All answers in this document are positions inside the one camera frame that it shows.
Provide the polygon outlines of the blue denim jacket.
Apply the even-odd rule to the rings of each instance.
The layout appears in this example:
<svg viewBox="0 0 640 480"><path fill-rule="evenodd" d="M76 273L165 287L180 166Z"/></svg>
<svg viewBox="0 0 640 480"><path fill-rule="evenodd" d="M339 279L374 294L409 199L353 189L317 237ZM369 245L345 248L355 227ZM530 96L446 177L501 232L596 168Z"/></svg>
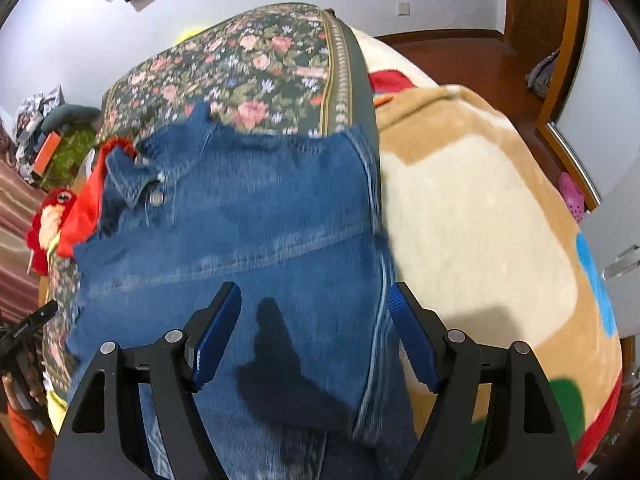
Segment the blue denim jacket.
<svg viewBox="0 0 640 480"><path fill-rule="evenodd" d="M182 327L232 282L241 313L195 398L232 479L396 479L416 446L385 297L374 125L240 133L206 105L106 156L67 348L87 366Z"/></svg>

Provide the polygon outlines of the clutter pile of clothes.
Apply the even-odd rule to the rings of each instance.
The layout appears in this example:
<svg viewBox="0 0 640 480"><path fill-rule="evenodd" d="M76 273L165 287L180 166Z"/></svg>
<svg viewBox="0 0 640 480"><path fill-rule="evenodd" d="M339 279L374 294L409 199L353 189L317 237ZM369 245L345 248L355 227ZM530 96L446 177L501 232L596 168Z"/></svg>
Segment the clutter pile of clothes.
<svg viewBox="0 0 640 480"><path fill-rule="evenodd" d="M35 160L36 144L41 133L41 124L47 116L65 102L62 87L58 84L48 92L36 93L18 107L14 126L15 165L28 168Z"/></svg>

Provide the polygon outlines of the yellow cloth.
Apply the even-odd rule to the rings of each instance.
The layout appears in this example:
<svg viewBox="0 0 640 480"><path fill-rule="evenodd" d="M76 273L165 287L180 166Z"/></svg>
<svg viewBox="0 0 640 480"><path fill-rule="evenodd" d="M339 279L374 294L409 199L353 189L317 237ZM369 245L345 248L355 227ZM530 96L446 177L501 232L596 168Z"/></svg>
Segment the yellow cloth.
<svg viewBox="0 0 640 480"><path fill-rule="evenodd" d="M54 390L48 390L47 410L53 431L59 434L67 412L67 402L58 396Z"/></svg>

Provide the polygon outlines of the red folded garment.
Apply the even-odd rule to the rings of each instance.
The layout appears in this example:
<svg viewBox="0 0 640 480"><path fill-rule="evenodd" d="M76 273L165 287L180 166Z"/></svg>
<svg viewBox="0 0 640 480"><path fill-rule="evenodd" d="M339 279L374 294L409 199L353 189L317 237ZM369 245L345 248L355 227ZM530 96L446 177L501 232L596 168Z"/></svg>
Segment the red folded garment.
<svg viewBox="0 0 640 480"><path fill-rule="evenodd" d="M100 148L96 164L81 189L60 231L56 252L62 258L73 258L76 245L85 243L96 232L101 217L104 180L107 175L106 158L114 150L121 150L129 158L138 154L127 139L113 138Z"/></svg>

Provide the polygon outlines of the red plush toy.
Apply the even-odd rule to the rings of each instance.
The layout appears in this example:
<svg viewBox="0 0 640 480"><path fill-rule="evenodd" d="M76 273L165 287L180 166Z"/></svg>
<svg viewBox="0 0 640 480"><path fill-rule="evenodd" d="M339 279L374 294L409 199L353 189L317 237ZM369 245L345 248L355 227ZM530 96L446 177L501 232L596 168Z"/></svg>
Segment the red plush toy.
<svg viewBox="0 0 640 480"><path fill-rule="evenodd" d="M32 217L32 226L26 235L26 245L32 252L30 268L40 276L47 276L48 251L61 231L77 195L68 188L55 188L44 198Z"/></svg>

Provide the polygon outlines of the striped pink brown curtain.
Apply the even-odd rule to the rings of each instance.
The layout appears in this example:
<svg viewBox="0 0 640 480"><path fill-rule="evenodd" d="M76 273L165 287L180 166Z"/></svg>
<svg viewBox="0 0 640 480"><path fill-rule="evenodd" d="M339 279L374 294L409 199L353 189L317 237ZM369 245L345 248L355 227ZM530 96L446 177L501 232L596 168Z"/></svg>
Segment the striped pink brown curtain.
<svg viewBox="0 0 640 480"><path fill-rule="evenodd" d="M14 146L1 128L1 319L16 323L39 306L38 274L30 270L26 234L44 194L13 168Z"/></svg>

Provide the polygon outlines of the orange shoe box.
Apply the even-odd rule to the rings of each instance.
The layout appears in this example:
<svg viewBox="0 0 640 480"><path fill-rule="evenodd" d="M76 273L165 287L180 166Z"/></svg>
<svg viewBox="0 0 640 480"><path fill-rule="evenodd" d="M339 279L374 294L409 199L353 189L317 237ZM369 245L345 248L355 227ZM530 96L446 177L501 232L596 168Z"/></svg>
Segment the orange shoe box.
<svg viewBox="0 0 640 480"><path fill-rule="evenodd" d="M62 136L60 136L56 131L48 133L46 140L44 140L42 147L38 151L34 163L32 164L32 172L38 177L42 177L46 172L47 166L50 164L61 140Z"/></svg>

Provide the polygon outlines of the pink slipper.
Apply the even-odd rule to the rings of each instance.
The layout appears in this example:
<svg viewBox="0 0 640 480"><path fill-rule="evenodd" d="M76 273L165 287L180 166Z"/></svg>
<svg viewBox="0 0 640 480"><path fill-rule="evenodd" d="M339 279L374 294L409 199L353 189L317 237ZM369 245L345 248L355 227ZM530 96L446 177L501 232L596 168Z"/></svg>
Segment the pink slipper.
<svg viewBox="0 0 640 480"><path fill-rule="evenodd" d="M582 222L586 213L584 194L566 171L560 174L558 185L568 211L577 223Z"/></svg>

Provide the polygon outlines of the white stickered suitcase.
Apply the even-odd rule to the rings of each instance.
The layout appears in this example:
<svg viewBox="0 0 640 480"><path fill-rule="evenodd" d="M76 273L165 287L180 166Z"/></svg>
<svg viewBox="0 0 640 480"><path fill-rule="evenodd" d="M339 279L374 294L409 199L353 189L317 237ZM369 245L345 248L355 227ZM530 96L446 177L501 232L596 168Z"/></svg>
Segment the white stickered suitcase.
<svg viewBox="0 0 640 480"><path fill-rule="evenodd" d="M582 222L622 338L639 333L639 159Z"/></svg>

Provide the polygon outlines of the green patterned storage box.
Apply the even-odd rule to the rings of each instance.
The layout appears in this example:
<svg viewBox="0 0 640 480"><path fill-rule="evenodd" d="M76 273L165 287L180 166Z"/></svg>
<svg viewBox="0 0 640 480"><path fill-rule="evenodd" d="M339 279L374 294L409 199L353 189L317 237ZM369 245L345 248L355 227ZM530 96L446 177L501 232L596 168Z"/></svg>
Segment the green patterned storage box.
<svg viewBox="0 0 640 480"><path fill-rule="evenodd" d="M85 157L94 147L96 132L90 124L71 124L58 132L58 136L61 141L39 183L47 192L73 184Z"/></svg>

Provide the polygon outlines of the grey neck pillow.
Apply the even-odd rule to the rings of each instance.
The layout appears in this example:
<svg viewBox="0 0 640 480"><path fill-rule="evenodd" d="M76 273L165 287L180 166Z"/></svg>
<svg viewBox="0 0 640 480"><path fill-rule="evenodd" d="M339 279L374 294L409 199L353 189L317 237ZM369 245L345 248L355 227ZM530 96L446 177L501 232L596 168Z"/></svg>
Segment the grey neck pillow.
<svg viewBox="0 0 640 480"><path fill-rule="evenodd" d="M69 125L92 124L101 117L101 111L91 106L62 104L55 107L40 124L43 132L58 131Z"/></svg>

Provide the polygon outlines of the white sliding wardrobe door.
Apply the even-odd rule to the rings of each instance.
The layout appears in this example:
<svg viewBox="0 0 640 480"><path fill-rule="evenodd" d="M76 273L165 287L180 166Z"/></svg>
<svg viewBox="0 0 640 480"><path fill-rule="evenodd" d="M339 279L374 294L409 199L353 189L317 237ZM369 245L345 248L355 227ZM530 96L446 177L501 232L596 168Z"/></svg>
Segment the white sliding wardrobe door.
<svg viewBox="0 0 640 480"><path fill-rule="evenodd" d="M639 156L639 18L629 0L567 0L537 129L596 208Z"/></svg>

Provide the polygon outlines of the yellow plastic chair back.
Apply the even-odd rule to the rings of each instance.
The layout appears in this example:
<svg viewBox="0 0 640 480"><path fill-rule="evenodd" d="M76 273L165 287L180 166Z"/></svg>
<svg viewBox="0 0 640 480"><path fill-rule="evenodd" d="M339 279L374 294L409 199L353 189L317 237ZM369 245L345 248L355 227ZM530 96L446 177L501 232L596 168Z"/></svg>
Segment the yellow plastic chair back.
<svg viewBox="0 0 640 480"><path fill-rule="evenodd" d="M195 38L198 38L203 32L206 32L207 27L191 27L180 32L178 37L174 41L174 46L178 47L180 44L190 44Z"/></svg>

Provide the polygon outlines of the brown wooden door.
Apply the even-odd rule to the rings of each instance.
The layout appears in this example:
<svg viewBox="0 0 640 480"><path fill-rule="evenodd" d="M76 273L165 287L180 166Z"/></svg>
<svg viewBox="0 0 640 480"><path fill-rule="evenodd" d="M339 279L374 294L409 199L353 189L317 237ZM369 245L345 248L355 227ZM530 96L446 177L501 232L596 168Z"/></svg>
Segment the brown wooden door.
<svg viewBox="0 0 640 480"><path fill-rule="evenodd" d="M567 0L506 0L504 41L530 62L561 43Z"/></svg>

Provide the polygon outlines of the white wall socket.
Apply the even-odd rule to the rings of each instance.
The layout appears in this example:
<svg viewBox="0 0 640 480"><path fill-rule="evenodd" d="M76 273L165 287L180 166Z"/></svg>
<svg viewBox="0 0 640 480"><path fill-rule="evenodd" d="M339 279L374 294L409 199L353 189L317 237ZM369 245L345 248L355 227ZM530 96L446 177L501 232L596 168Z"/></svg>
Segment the white wall socket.
<svg viewBox="0 0 640 480"><path fill-rule="evenodd" d="M410 3L398 2L396 6L396 14L398 16L408 16L410 14Z"/></svg>

